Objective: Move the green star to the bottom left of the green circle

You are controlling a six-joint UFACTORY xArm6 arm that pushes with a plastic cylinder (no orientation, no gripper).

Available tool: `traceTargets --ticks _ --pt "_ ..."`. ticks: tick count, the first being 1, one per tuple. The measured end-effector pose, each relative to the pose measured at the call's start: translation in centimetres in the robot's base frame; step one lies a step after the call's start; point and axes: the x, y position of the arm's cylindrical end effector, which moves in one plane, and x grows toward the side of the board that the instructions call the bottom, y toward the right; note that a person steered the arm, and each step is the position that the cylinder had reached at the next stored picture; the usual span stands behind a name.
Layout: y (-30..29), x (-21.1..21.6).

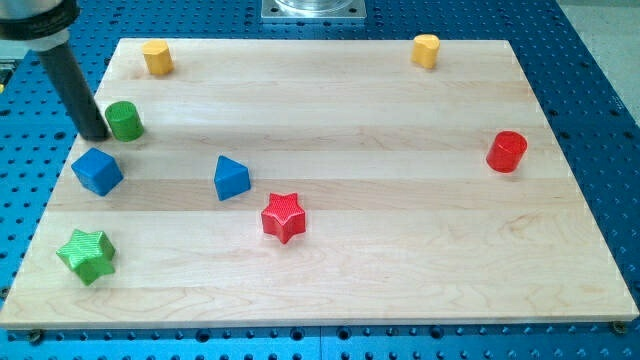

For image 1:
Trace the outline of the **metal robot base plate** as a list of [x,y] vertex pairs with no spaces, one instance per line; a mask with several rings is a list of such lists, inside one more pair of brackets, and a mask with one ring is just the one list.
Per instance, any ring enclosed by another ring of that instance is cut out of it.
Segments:
[[260,13],[265,20],[361,20],[367,17],[364,0],[262,0]]

